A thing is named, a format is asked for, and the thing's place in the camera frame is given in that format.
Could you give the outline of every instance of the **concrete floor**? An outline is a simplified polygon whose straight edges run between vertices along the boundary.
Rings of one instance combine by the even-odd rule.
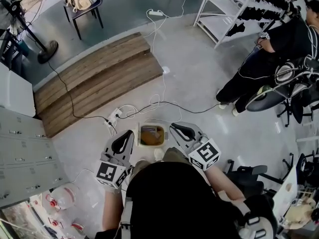
[[[150,22],[146,17],[146,11],[150,8],[162,10],[169,16],[181,15],[181,5],[184,0],[103,0],[99,7],[104,29],[101,29],[97,19],[90,13],[77,19],[82,41],[79,40],[72,23],[67,21],[63,10],[62,1],[45,0],[40,16],[35,18],[31,29],[44,43],[56,40],[59,49],[50,60],[50,65],[56,69],[74,56],[88,48],[109,39],[112,36],[128,31]],[[187,0],[184,6],[185,14],[197,13],[202,0]],[[38,3],[32,12],[37,12]],[[27,15],[32,19],[34,13]],[[23,38],[33,50],[28,58],[23,61],[25,78],[33,85],[49,75],[52,70],[48,64],[40,65],[36,59],[39,49],[28,37]]]
[[[165,89],[163,80],[166,86],[166,101],[178,102],[192,111],[202,111],[217,103],[217,90],[235,74],[251,52],[255,37],[225,43],[214,50],[214,43],[208,36],[198,27],[191,26],[195,14],[190,13],[197,12],[200,3],[201,0],[187,0],[187,15],[180,19],[168,19],[158,32],[155,56],[162,66],[170,68],[170,73],[164,75],[164,78],[157,78],[138,87],[96,110],[90,116],[108,117],[115,108],[124,104],[134,105],[140,109],[149,104],[154,94],[162,98]],[[73,26],[67,22],[59,4],[43,12],[32,27],[39,36],[45,36],[45,40],[56,39],[59,42],[59,51],[50,62],[57,68],[65,61],[71,64],[75,55],[83,55],[83,51],[90,50],[96,47],[95,44],[121,32],[127,31],[114,38],[136,31],[140,31],[144,36],[149,34],[154,26],[144,25],[148,23],[145,16],[148,8],[153,7],[170,15],[179,15],[181,4],[182,0],[105,0],[105,9],[100,10],[103,14],[104,30],[100,29],[97,21],[92,23],[90,15],[79,20],[83,41],[78,40]],[[151,45],[153,35],[146,40]],[[49,73],[50,69],[45,66],[33,65],[26,70],[33,84],[41,81]],[[181,111],[182,121],[197,124],[215,140],[222,151],[217,164],[221,168],[225,167],[227,159],[234,159],[236,166],[267,165],[268,174],[282,177],[287,170],[282,159],[289,159],[290,152],[296,155],[297,160],[300,153],[310,154],[316,148],[313,142],[296,144],[296,138],[313,135],[315,129],[302,127],[293,119],[291,126],[285,128],[286,116],[280,119],[276,116],[282,107],[260,113],[245,112],[237,118],[231,114],[232,109],[233,106],[230,105],[225,110],[214,108],[198,115]],[[147,118],[172,122],[180,120],[180,114],[178,108],[167,105],[144,115],[136,115],[133,119],[121,120],[117,123],[116,129],[135,129],[138,122],[143,122]],[[100,154],[109,138],[108,128],[104,121],[98,118],[81,119],[53,138],[59,159],[70,181],[73,181],[83,168],[92,171],[96,169]],[[170,136],[164,150],[172,146],[177,144]],[[135,147],[130,161],[135,165],[141,157],[152,160],[153,150]],[[277,185],[274,183],[263,181],[267,188],[276,189]],[[82,192],[80,202],[68,212],[85,226],[86,234],[93,238],[101,229],[104,189],[87,171],[83,171],[78,177],[76,185]]]
[[[164,76],[164,99],[176,101],[192,111],[202,111],[216,104],[214,97],[217,89],[223,87],[250,53],[253,39],[237,41],[236,45],[227,43],[216,51],[213,49],[213,42],[201,29],[189,26],[193,17],[194,15],[188,15],[182,19],[168,20],[155,41],[155,55],[162,66],[170,68],[170,73]],[[152,30],[152,26],[139,28],[143,35]],[[152,36],[147,37],[147,41],[151,44]],[[90,115],[108,117],[116,107],[124,104],[140,109],[149,103],[152,95],[159,94],[162,97],[163,91],[163,78],[157,78]],[[278,119],[276,116],[281,107],[260,113],[245,112],[237,118],[231,114],[232,109],[231,105],[225,110],[216,107],[198,115],[181,111],[182,121],[197,124],[215,140],[222,151],[217,164],[221,168],[225,167],[227,159],[234,159],[236,166],[267,165],[268,174],[282,177],[287,171],[282,164],[283,158],[289,159],[289,153],[292,152],[297,159],[301,152],[308,154],[315,147],[313,143],[297,146],[296,138],[308,136],[313,131],[295,124],[294,121],[289,128],[285,128],[283,123],[286,122],[286,117]],[[138,122],[147,118],[174,122],[180,119],[180,114],[178,108],[168,105],[144,115],[136,115],[134,119],[121,120],[116,129],[135,129]],[[81,119],[53,138],[59,158],[71,181],[83,168],[92,171],[96,169],[109,138],[108,128],[98,118]],[[163,149],[172,146],[177,147],[177,144],[170,136]],[[153,150],[135,146],[131,163],[134,165],[141,157],[152,160]],[[269,181],[264,182],[267,188],[277,187]],[[79,176],[76,184],[83,193],[81,204],[69,212],[86,226],[86,233],[92,238],[101,229],[104,190],[87,171]]]

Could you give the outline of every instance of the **white shoe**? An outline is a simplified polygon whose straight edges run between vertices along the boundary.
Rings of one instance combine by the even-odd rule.
[[[235,117],[237,117],[237,116],[239,115],[239,112],[237,112],[236,108],[234,108],[234,109],[231,111],[231,113],[233,113],[233,115],[234,115]]]
[[[225,109],[226,108],[226,105],[218,105],[218,108],[220,108],[220,109]]]

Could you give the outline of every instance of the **wooden ramp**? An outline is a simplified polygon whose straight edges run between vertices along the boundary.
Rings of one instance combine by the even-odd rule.
[[[161,66],[140,33],[97,50],[59,74],[77,117],[161,75]],[[35,93],[36,112],[47,137],[79,120],[73,115],[69,94],[57,76]]]

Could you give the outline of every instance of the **extension cord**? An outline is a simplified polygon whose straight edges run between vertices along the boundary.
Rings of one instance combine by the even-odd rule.
[[[121,114],[122,114],[121,110],[116,108],[108,117],[109,122],[114,124],[118,118],[117,115],[121,116]],[[106,121],[104,122],[104,124],[107,124],[108,127],[112,127],[109,123],[106,123]]]
[[[164,13],[162,11],[160,11],[160,10],[153,11],[153,9],[152,9],[152,10],[149,11],[149,15],[164,16]]]

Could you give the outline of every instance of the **metal rack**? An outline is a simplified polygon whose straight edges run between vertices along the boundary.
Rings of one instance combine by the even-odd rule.
[[[203,12],[208,2],[213,3],[222,13],[205,13]],[[273,21],[271,19],[262,20],[242,20],[238,17],[247,7],[255,7],[259,9],[278,12],[281,16],[285,13],[281,8],[277,8],[267,2],[256,2],[255,0],[203,0],[196,20],[193,26],[199,26],[215,43],[215,49],[224,42],[228,42],[240,37],[257,34],[262,32]],[[227,36],[227,33],[234,27],[235,24],[245,23],[245,30],[237,32],[232,36]]]

